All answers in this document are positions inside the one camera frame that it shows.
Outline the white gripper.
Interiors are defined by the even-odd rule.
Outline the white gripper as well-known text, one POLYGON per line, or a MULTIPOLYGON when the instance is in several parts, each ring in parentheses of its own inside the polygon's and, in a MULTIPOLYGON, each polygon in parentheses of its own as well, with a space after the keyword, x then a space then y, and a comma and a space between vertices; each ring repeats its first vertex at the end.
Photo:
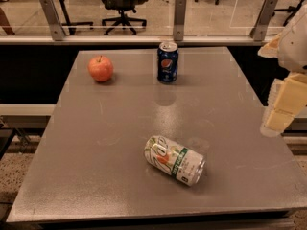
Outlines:
POLYGON ((267 137, 281 134, 307 105, 307 5, 303 5, 281 34, 258 50, 262 58, 278 58, 292 72, 271 85, 260 132, 267 137))

